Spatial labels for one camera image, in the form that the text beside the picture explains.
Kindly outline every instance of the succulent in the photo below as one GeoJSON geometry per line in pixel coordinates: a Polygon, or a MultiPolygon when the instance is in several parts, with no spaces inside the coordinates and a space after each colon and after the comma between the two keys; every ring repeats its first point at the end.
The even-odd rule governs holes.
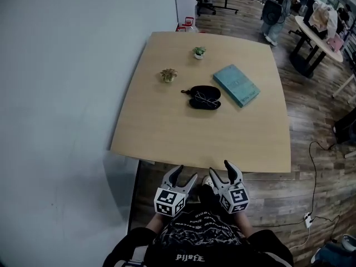
{"type": "Polygon", "coordinates": [[[164,82],[172,82],[177,77],[177,71],[172,68],[166,68],[161,71],[161,76],[164,82]]]}
{"type": "Polygon", "coordinates": [[[206,52],[205,47],[195,47],[193,49],[193,53],[195,53],[196,55],[199,55],[199,56],[203,55],[204,52],[206,52]]]}

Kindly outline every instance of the wooden floor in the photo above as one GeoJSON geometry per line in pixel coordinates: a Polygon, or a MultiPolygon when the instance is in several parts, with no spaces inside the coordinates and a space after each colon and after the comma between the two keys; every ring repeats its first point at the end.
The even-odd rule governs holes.
{"type": "MultiPolygon", "coordinates": [[[[223,6],[223,1],[217,0],[216,4],[223,6]]],[[[207,33],[266,43],[260,31],[262,5],[258,1],[260,0],[229,0],[231,7],[239,9],[236,15],[234,11],[217,9],[213,16],[210,15],[211,11],[203,10],[196,25],[199,30],[207,33]]],[[[327,147],[335,143],[333,123],[355,106],[347,105],[347,99],[356,92],[355,85],[349,86],[335,100],[331,98],[332,93],[350,76],[347,62],[337,63],[326,57],[310,80],[297,73],[288,59],[298,41],[296,35],[288,34],[290,29],[297,29],[294,16],[286,19],[279,44],[272,51],[290,120],[292,172],[244,174],[245,184],[252,198],[247,215],[255,226],[298,223],[312,209],[315,178],[308,153],[309,144],[319,141],[327,147]]],[[[301,53],[307,56],[308,47],[304,46],[301,53]]],[[[340,215],[333,235],[337,239],[347,231],[354,232],[352,227],[356,225],[356,157],[343,159],[345,153],[355,149],[348,145],[338,145],[331,151],[323,151],[314,144],[311,150],[318,170],[313,216],[334,219],[340,215]]],[[[172,165],[162,163],[141,165],[132,211],[132,228],[144,226],[154,214],[156,189],[161,184],[163,174],[171,167],[172,165]]],[[[199,174],[198,183],[208,173],[205,169],[188,167],[179,181],[186,181],[195,172],[199,174]]],[[[296,266],[308,265],[311,256],[330,238],[334,223],[315,219],[308,242],[292,250],[296,266]]],[[[271,229],[289,248],[302,244],[308,236],[303,223],[271,229]]]]}

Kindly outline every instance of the black cable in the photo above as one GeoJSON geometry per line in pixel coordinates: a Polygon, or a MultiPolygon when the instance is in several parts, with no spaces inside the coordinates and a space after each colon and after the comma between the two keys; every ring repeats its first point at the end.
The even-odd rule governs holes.
{"type": "MultiPolygon", "coordinates": [[[[315,195],[315,189],[316,189],[316,187],[317,187],[317,167],[315,166],[315,163],[314,163],[312,154],[310,153],[311,145],[314,144],[314,143],[315,143],[315,144],[318,144],[318,145],[320,146],[320,148],[323,149],[323,150],[325,150],[325,151],[331,150],[331,149],[336,145],[336,144],[330,145],[327,149],[323,148],[323,147],[321,146],[321,144],[320,144],[318,141],[312,141],[312,142],[310,143],[310,145],[309,145],[309,156],[310,156],[310,159],[311,159],[311,161],[312,161],[312,163],[313,163],[314,172],[315,172],[313,198],[312,198],[312,201],[311,201],[311,206],[312,206],[311,209],[312,209],[312,210],[311,210],[311,212],[309,213],[309,216],[312,215],[312,213],[313,213],[313,211],[314,211],[314,195],[315,195]]],[[[315,217],[311,220],[311,222],[313,222],[316,217],[319,218],[319,219],[325,219],[325,220],[331,221],[330,219],[327,219],[327,218],[325,218],[325,217],[315,216],[315,217]]],[[[301,224],[301,223],[303,223],[303,222],[304,222],[304,219],[303,219],[302,221],[300,221],[299,223],[296,222],[296,223],[293,223],[293,224],[283,224],[283,225],[254,225],[253,227],[255,227],[255,228],[277,228],[277,227],[279,227],[279,226],[286,226],[286,225],[299,225],[299,224],[301,224]]],[[[332,235],[333,235],[333,232],[334,232],[334,230],[335,230],[335,227],[334,227],[334,229],[333,229],[333,231],[332,231],[332,234],[331,234],[331,236],[330,236],[330,239],[331,239],[331,240],[332,240],[332,235]]]]}

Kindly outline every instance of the wooden table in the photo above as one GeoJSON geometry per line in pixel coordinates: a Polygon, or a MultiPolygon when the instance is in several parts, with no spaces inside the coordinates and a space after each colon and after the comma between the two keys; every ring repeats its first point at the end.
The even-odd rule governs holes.
{"type": "Polygon", "coordinates": [[[225,170],[230,160],[245,172],[290,172],[290,137],[282,85],[269,46],[204,33],[156,32],[147,42],[123,103],[111,150],[138,159],[225,170]],[[192,49],[205,46],[203,60],[192,49]],[[236,65],[261,90],[246,107],[212,80],[236,65]],[[173,83],[159,72],[173,68],[173,83]],[[195,110],[181,90],[213,85],[216,111],[195,110]]]}
{"type": "Polygon", "coordinates": [[[314,69],[318,66],[318,64],[323,60],[323,58],[328,55],[332,59],[343,62],[343,56],[340,51],[334,52],[329,47],[329,45],[323,41],[321,38],[318,37],[316,33],[312,31],[303,21],[304,17],[295,16],[295,21],[297,22],[299,28],[303,31],[305,36],[303,35],[298,44],[296,45],[294,51],[290,54],[290,61],[294,68],[303,76],[307,78],[312,78],[314,69]],[[315,46],[309,56],[307,58],[298,55],[298,52],[305,42],[306,37],[310,38],[314,43],[315,46]],[[309,62],[312,60],[313,56],[316,54],[318,49],[321,49],[321,54],[316,58],[312,65],[309,65],[309,62]]]}

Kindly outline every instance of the teal book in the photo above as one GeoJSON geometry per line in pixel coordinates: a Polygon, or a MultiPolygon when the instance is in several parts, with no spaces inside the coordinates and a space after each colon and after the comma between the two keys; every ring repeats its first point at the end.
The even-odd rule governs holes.
{"type": "Polygon", "coordinates": [[[240,108],[255,98],[260,90],[236,66],[229,65],[214,74],[213,79],[240,108]]]}

